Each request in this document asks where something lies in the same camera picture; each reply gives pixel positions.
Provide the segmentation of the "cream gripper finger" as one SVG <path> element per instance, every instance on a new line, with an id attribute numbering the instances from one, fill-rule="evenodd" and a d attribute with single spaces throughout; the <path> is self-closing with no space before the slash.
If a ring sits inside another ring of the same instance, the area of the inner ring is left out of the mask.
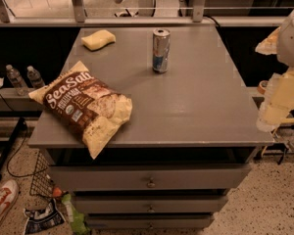
<path id="1" fill-rule="evenodd" d="M 259 109 L 256 126 L 263 132 L 271 132 L 280 127 L 290 111 L 291 104 L 272 104 L 264 101 Z"/>
<path id="2" fill-rule="evenodd" d="M 280 32 L 280 27 L 276 28 L 266 39 L 260 42 L 255 51 L 263 55 L 277 54 L 277 39 Z"/>

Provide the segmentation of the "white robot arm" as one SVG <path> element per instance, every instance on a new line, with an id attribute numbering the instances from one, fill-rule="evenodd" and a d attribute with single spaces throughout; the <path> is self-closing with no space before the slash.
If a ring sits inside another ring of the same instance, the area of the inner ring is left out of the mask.
<path id="1" fill-rule="evenodd" d="M 284 74 L 275 73 L 269 79 L 265 100 L 259 109 L 258 129 L 271 132 L 294 110 L 294 10 L 280 27 L 257 45 L 255 51 L 263 55 L 274 54 L 288 67 Z"/>

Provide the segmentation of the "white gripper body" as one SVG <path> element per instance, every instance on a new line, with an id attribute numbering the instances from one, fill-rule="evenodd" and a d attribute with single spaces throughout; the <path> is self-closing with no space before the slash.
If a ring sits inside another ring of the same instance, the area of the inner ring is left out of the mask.
<path id="1" fill-rule="evenodd" d="M 290 112 L 294 110 L 294 68 L 284 74 L 274 73 L 265 93 L 265 107 Z"/>

